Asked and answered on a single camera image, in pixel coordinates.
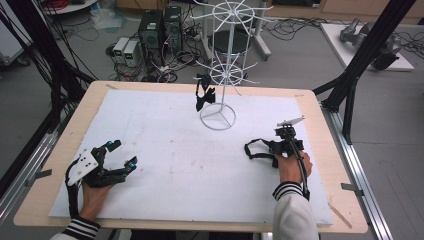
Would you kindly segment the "person's right hand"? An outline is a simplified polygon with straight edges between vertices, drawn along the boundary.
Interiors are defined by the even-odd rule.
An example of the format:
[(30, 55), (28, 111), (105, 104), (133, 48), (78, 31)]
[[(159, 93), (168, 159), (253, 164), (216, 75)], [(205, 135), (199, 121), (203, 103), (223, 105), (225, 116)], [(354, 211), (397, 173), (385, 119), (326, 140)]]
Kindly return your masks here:
[[(312, 172), (313, 164), (310, 161), (310, 156), (304, 151), (300, 151), (299, 155), (303, 158), (304, 166), (306, 169), (306, 176), (309, 177)], [(280, 182), (302, 182), (300, 167), (295, 155), (284, 157), (283, 155), (276, 155), (278, 161), (278, 169), (280, 174)]]

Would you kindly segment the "black bow tie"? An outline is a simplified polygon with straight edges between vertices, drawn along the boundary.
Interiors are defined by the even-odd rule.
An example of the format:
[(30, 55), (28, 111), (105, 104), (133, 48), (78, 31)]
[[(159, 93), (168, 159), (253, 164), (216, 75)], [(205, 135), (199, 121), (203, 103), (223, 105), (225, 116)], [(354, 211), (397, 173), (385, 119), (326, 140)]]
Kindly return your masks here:
[[(268, 159), (271, 159), (272, 160), (272, 167), (273, 168), (277, 168), (278, 167), (278, 160), (275, 157), (276, 154), (275, 155), (272, 155), (272, 154), (269, 153), (269, 151), (267, 153), (255, 153), (255, 154), (252, 154), (251, 153), (251, 151), (249, 149), (249, 145), (250, 144), (253, 144), (253, 143), (257, 142), (257, 141), (262, 141), (267, 147), (268, 147), (268, 143), (270, 142), (270, 141), (266, 141), (266, 140), (264, 140), (262, 138), (253, 139), (249, 143), (247, 143), (247, 144), (244, 145), (245, 154), (249, 157), (250, 160), (252, 160), (254, 158), (268, 158)], [(280, 143), (279, 142), (275, 142), (275, 143), (276, 143), (276, 149), (277, 149), (276, 152), (277, 152), (277, 154), (282, 154), (283, 153), (283, 148), (281, 147)]]
[[(198, 74), (196, 76), (197, 86), (196, 86), (196, 111), (199, 112), (205, 103), (214, 103), (216, 101), (215, 88), (211, 87), (211, 77), (209, 75)], [(203, 89), (203, 95), (199, 95), (199, 87)]]

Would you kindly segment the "clear plastic bag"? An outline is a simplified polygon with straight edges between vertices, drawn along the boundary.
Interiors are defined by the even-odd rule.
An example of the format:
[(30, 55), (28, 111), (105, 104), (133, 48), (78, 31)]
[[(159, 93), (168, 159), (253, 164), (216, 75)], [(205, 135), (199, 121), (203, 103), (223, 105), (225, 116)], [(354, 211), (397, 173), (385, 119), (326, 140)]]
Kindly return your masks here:
[(126, 19), (113, 9), (94, 9), (90, 14), (96, 30), (118, 31), (126, 24)]

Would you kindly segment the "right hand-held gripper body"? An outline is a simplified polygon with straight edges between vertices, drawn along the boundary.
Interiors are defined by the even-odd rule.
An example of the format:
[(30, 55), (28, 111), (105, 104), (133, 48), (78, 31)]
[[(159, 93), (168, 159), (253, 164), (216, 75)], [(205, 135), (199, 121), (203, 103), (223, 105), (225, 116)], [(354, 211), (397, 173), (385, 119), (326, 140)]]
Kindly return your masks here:
[(304, 149), (303, 141), (296, 138), (296, 130), (294, 128), (295, 124), (303, 120), (304, 116), (301, 116), (291, 120), (284, 120), (277, 124), (275, 135), (279, 136), (282, 141), (277, 144), (277, 149), (274, 150), (274, 153), (286, 153), (290, 156)]

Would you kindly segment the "metal clip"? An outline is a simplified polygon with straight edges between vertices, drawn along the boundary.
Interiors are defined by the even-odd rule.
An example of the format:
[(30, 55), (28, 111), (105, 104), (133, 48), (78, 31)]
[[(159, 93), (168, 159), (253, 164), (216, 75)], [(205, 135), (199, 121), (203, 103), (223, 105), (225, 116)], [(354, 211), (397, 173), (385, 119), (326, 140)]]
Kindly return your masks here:
[(52, 174), (51, 169), (43, 170), (43, 171), (34, 173), (32, 176), (30, 176), (28, 179), (25, 180), (25, 186), (31, 187), (37, 179), (50, 176), (51, 174)]
[(352, 191), (355, 193), (356, 196), (364, 196), (364, 191), (359, 189), (356, 185), (354, 184), (348, 184), (348, 183), (341, 183), (341, 188), (343, 190), (348, 190), (348, 191)]

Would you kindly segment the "white round table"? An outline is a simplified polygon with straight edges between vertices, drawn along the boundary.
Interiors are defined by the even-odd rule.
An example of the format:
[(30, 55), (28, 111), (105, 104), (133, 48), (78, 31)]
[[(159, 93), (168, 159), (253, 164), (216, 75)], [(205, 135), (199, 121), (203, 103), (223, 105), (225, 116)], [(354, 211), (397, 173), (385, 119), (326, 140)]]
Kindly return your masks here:
[(62, 9), (44, 7), (43, 10), (49, 15), (65, 14), (65, 13), (71, 13), (71, 12), (89, 8), (92, 5), (97, 3), (98, 3), (98, 0), (84, 0), (83, 4), (68, 4), (66, 7)]

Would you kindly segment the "white power supply unit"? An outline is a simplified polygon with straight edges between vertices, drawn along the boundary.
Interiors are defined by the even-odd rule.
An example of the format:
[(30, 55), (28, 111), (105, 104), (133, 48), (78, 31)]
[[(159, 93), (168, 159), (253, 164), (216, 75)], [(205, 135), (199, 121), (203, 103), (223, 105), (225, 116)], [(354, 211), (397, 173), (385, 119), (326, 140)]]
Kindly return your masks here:
[(138, 42), (130, 40), (124, 50), (125, 62), (128, 67), (136, 67), (140, 61)]
[(128, 37), (121, 37), (113, 47), (113, 53), (115, 57), (121, 57), (129, 41)]

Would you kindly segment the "large black computer tower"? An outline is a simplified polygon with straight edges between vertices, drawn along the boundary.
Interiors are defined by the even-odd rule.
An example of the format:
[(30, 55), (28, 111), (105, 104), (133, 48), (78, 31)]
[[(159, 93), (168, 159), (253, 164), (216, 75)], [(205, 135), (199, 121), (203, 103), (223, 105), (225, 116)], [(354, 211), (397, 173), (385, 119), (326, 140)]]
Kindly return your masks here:
[(153, 66), (152, 61), (160, 57), (159, 51), (164, 38), (163, 13), (161, 10), (149, 9), (142, 16), (138, 34), (142, 45), (145, 63)]

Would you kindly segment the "aluminium rail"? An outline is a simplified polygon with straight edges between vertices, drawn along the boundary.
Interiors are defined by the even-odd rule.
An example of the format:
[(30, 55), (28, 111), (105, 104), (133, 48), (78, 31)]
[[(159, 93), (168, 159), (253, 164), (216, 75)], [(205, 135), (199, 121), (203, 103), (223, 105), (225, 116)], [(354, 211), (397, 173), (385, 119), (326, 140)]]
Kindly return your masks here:
[(322, 108), (322, 112), (339, 149), (343, 164), (351, 180), (351, 184), (356, 185), (364, 191), (364, 196), (356, 196), (361, 209), (365, 213), (365, 220), (377, 240), (394, 240), (387, 225), (383, 213), (374, 196), (371, 185), (362, 167), (361, 161), (352, 144), (349, 144), (342, 134), (343, 121), (339, 113), (330, 112)]
[(12, 177), (11, 184), (0, 197), (0, 226), (7, 220), (23, 194), (32, 187), (26, 187), (25, 180), (34, 173), (43, 171), (42, 167), (59, 136), (58, 132), (46, 133), (40, 140), (35, 140), (29, 148), (22, 151), (23, 164), (19, 165), (17, 174)]

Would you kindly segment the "small black computer tower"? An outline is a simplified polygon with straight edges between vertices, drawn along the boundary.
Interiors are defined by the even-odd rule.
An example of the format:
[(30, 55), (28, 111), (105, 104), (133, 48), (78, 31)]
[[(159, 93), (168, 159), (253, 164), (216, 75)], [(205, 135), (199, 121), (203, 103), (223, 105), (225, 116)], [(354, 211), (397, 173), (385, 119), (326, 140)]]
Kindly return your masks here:
[(168, 6), (164, 13), (165, 36), (168, 47), (180, 51), (182, 49), (181, 7)]

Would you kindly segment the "grey robot device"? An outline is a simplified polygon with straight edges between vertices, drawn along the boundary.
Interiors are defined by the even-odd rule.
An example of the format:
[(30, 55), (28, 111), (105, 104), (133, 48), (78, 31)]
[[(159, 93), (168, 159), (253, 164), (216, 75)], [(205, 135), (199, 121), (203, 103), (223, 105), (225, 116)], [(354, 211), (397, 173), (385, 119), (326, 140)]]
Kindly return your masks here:
[[(356, 27), (360, 20), (355, 18), (347, 27), (340, 31), (339, 40), (343, 43), (350, 42), (358, 49), (369, 35), (371, 29), (375, 25), (374, 22), (368, 22), (362, 26), (360, 31), (356, 33)], [(397, 54), (401, 50), (401, 38), (394, 33), (385, 41), (379, 49), (375, 59), (371, 62), (371, 66), (376, 70), (385, 70), (399, 59)]]

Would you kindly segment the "white stand leg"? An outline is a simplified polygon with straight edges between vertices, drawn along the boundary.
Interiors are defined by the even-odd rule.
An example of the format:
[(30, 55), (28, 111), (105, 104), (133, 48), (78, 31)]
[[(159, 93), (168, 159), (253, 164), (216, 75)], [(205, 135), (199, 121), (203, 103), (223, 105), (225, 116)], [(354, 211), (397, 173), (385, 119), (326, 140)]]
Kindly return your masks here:
[(265, 41), (263, 40), (261, 36), (262, 23), (264, 20), (265, 8), (267, 7), (267, 2), (268, 0), (259, 0), (255, 31), (253, 34), (253, 39), (257, 46), (257, 49), (259, 50), (259, 52), (261, 53), (265, 61), (267, 61), (268, 58), (272, 55), (270, 49), (268, 48), (268, 46), (266, 45)]

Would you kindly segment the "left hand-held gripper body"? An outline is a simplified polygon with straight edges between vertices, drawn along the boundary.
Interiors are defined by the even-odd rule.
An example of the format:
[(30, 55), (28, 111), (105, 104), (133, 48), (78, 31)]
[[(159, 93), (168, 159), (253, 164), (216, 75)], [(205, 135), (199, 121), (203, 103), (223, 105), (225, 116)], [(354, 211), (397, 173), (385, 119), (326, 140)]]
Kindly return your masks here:
[(66, 185), (73, 186), (84, 180), (91, 188), (102, 188), (124, 182), (127, 177), (125, 168), (107, 170), (103, 167), (108, 147), (84, 150), (71, 163), (66, 171)]

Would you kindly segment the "black round stool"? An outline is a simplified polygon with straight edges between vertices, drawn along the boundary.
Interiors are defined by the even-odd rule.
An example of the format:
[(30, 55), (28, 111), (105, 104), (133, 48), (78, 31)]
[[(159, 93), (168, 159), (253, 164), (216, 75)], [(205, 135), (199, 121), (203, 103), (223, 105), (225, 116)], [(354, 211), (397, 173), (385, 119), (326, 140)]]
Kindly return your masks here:
[[(209, 46), (214, 47), (214, 49), (220, 53), (227, 53), (229, 37), (229, 30), (216, 32), (208, 37)], [(249, 37), (247, 34), (235, 31), (233, 33), (232, 54), (245, 52), (246, 49), (250, 47), (248, 39)]]

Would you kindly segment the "thin wooden stick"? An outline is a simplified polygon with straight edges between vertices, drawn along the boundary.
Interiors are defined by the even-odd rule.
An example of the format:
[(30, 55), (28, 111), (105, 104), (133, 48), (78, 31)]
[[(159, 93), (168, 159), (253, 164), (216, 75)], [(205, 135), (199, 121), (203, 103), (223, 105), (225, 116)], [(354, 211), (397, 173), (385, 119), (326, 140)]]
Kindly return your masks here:
[(352, 224), (343, 216), (343, 214), (331, 203), (328, 203), (333, 213), (349, 228), (352, 229)]

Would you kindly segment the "person's left hand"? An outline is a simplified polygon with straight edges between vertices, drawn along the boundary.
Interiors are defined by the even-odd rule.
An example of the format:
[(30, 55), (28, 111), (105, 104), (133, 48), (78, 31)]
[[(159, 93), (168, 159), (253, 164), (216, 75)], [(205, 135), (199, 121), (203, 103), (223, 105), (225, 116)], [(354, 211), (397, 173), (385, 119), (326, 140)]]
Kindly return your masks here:
[(111, 186), (102, 188), (91, 188), (88, 184), (83, 184), (83, 207), (79, 216), (94, 221), (102, 211), (104, 202)]

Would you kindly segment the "white wire display rack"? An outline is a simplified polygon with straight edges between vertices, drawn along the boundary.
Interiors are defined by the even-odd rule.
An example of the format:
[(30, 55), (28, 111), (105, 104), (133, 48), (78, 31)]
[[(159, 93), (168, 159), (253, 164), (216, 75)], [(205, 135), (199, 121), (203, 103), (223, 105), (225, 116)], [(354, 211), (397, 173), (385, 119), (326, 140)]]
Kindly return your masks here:
[[(237, 115), (235, 110), (226, 103), (225, 96), (228, 87), (238, 93), (236, 87), (248, 82), (246, 71), (253, 65), (246, 64), (247, 53), (232, 54), (233, 33), (235, 31), (248, 35), (248, 44), (251, 45), (255, 31), (258, 7), (250, 6), (246, 0), (222, 0), (218, 3), (209, 3), (208, 0), (194, 0), (203, 7), (203, 13), (192, 16), (192, 19), (203, 21), (204, 33), (201, 35), (205, 45), (205, 52), (210, 60), (203, 64), (212, 79), (212, 83), (222, 89), (221, 99), (214, 103), (207, 103), (200, 110), (200, 120), (209, 129), (222, 131), (235, 125)], [(220, 53), (209, 46), (208, 37), (216, 32), (229, 30), (228, 52)]]

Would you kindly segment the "white foam board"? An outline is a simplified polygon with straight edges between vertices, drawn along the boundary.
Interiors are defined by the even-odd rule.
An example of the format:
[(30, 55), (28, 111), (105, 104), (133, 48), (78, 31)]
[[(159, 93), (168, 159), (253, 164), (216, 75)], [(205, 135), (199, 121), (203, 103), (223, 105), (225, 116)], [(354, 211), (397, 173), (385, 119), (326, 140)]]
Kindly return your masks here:
[(304, 116), (296, 136), (308, 139), (307, 117), (296, 97), (227, 93), (234, 126), (207, 128), (194, 92), (110, 90), (86, 131), (75, 161), (107, 141), (121, 146), (104, 167), (120, 169), (136, 156), (137, 168), (112, 188), (101, 212), (106, 219), (269, 223), (279, 173), (270, 159), (245, 154), (253, 139), (275, 139), (277, 124)]

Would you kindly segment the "black metal frame post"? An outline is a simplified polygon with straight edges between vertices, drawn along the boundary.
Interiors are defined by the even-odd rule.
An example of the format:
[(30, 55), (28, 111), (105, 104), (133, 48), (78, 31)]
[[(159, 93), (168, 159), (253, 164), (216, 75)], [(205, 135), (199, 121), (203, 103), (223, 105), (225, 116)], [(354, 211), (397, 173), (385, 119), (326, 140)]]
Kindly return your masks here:
[(338, 112), (340, 104), (346, 101), (342, 136), (349, 145), (352, 144), (351, 125), (357, 83), (416, 1), (390, 0), (345, 70), (334, 80), (313, 90), (315, 95), (331, 90), (330, 95), (322, 101), (322, 106), (330, 112)]

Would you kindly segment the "white floor board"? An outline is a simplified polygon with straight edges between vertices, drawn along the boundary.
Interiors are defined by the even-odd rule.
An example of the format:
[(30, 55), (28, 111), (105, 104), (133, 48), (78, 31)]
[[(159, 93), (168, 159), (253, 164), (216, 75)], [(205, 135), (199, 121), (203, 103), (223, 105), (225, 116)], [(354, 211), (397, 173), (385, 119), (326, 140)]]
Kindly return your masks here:
[[(343, 43), (340, 41), (339, 35), (344, 28), (345, 25), (340, 24), (321, 24), (321, 29), (323, 30), (326, 39), (331, 44), (332, 49), (336, 53), (342, 65), (346, 67), (356, 54), (356, 48), (350, 42)], [(414, 70), (414, 67), (401, 53), (398, 53), (397, 57), (398, 59), (386, 68), (386, 71), (409, 72)]]

